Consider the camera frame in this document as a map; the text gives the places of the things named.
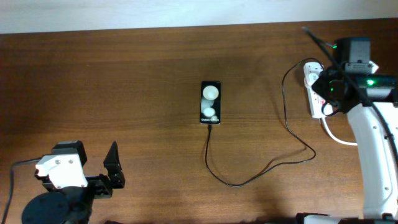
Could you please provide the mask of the black Galaxy smartphone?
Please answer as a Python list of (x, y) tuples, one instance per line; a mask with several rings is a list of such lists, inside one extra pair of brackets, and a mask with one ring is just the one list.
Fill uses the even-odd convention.
[(201, 82), (200, 123), (221, 124), (221, 82), (219, 81)]

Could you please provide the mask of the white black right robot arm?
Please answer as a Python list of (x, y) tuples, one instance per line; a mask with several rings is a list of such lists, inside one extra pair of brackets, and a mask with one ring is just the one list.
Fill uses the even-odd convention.
[(360, 223), (397, 223), (397, 78), (374, 73), (371, 41), (346, 37), (312, 90), (347, 116), (358, 147), (364, 205)]

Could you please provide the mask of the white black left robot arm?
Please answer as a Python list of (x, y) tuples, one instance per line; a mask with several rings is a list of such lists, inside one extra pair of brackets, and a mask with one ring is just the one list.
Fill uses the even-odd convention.
[(50, 154), (42, 156), (35, 165), (35, 177), (47, 191), (25, 206), (21, 222), (89, 223), (94, 200), (111, 198), (113, 190), (124, 188), (125, 177), (115, 141), (103, 161), (106, 175), (85, 175), (86, 162), (79, 140), (59, 142)]

